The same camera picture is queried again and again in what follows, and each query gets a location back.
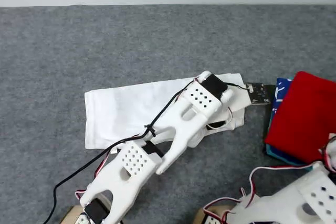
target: white towel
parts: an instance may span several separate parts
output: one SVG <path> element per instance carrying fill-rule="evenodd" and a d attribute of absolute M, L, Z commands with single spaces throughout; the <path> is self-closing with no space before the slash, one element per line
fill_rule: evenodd
<path fill-rule="evenodd" d="M 225 82 L 244 85 L 238 73 L 220 74 L 217 77 Z M 192 78 L 185 78 L 86 92 L 85 147 L 104 149 L 120 139 L 142 134 L 144 125 L 149 124 L 170 98 L 191 80 Z M 248 94 L 236 87 L 229 88 L 235 93 L 228 103 L 233 119 L 223 128 L 210 131 L 204 129 L 201 138 L 244 125 L 244 108 L 250 105 Z M 227 118 L 227 107 L 223 106 L 211 122 Z"/>

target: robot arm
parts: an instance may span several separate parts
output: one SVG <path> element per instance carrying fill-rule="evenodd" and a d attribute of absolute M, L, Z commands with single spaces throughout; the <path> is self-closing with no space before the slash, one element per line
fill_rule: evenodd
<path fill-rule="evenodd" d="M 87 187 L 80 204 L 95 224 L 118 223 L 134 201 L 146 181 L 153 173 L 162 174 L 186 150 L 188 143 L 222 107 L 221 99 L 228 101 L 232 90 L 208 71 L 203 72 L 185 88 L 178 99 L 154 123 L 156 135 L 166 131 L 175 133 L 171 148 L 165 155 L 149 140 L 129 141 L 116 158 L 106 165 Z M 97 204 L 98 195 L 109 190 L 113 194 L 111 209 L 103 215 Z"/>

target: red cloth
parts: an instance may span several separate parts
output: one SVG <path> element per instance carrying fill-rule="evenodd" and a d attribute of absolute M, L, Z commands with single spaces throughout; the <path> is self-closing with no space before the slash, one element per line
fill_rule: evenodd
<path fill-rule="evenodd" d="M 298 72 L 274 116 L 265 143 L 311 163 L 336 133 L 336 83 Z"/>

